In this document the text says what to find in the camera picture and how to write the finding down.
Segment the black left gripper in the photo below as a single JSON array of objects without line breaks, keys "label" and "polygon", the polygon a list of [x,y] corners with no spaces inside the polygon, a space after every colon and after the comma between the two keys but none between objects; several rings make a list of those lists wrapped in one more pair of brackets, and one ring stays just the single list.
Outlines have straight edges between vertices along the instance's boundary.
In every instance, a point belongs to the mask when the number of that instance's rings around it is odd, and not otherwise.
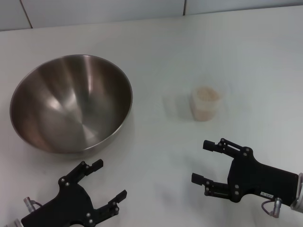
[{"label": "black left gripper", "polygon": [[103,164],[102,159],[92,165],[81,161],[67,175],[59,179],[60,189],[57,196],[22,218],[22,225],[25,227],[69,227],[79,224],[84,227],[94,227],[118,215],[118,204],[126,198],[126,190],[120,192],[106,205],[94,209],[86,191],[77,184],[85,176],[101,169]]}]

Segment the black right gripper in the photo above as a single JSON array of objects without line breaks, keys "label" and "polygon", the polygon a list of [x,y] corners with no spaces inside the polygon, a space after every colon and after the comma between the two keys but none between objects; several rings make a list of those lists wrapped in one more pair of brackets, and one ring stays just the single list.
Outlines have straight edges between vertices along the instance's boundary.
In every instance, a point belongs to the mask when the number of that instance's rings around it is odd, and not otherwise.
[{"label": "black right gripper", "polygon": [[205,186],[205,196],[229,198],[240,202],[247,194],[254,194],[273,201],[280,198],[284,205],[295,200],[298,175],[258,162],[253,151],[246,151],[240,145],[224,138],[215,144],[209,140],[203,142],[203,149],[222,153],[233,158],[227,182],[219,183],[193,173],[191,182]]}]

